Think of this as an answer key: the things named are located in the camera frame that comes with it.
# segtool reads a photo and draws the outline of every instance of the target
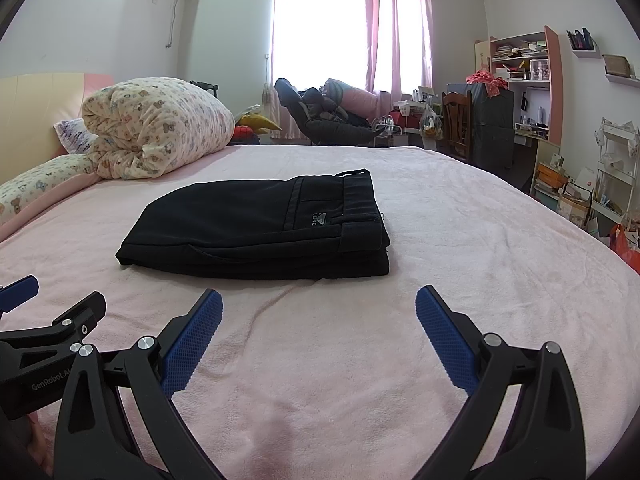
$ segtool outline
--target metal bolt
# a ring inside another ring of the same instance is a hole
[[[91,345],[82,345],[78,353],[82,357],[87,357],[93,351],[94,351],[94,347],[92,347]]]
[[[497,334],[487,334],[484,336],[484,342],[489,346],[500,346],[502,344],[502,338]]]
[[[140,339],[138,339],[138,348],[140,348],[141,350],[146,350],[148,348],[151,348],[155,342],[156,340],[149,335],[141,337]]]
[[[545,348],[551,352],[552,354],[559,354],[560,353],[560,345],[554,341],[549,341],[546,345]]]

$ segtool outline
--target black pants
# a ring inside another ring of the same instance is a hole
[[[193,184],[149,204],[123,265],[213,278],[359,278],[389,272],[369,171]]]

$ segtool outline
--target yellow plush toy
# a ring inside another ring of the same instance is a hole
[[[262,134],[267,132],[260,132],[259,130],[264,128],[265,130],[277,130],[279,132],[282,131],[282,128],[279,127],[273,121],[268,120],[264,115],[260,114],[245,114],[236,123],[236,126],[248,126],[255,133]]]

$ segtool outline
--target blue gripper pad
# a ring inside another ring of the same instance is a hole
[[[38,295],[38,280],[27,276],[6,287],[0,287],[0,312],[10,312]]]
[[[444,304],[423,287],[415,297],[415,313],[451,382],[471,396],[478,386],[476,357],[440,302]]]
[[[164,358],[161,386],[167,398],[187,387],[193,371],[222,320],[222,297],[215,290],[198,300],[199,307]]]

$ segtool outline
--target red plastic bag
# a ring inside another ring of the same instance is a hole
[[[609,234],[610,247],[613,251],[626,261],[627,265],[640,274],[640,251],[629,246],[629,240],[625,236],[625,228],[617,224]]]

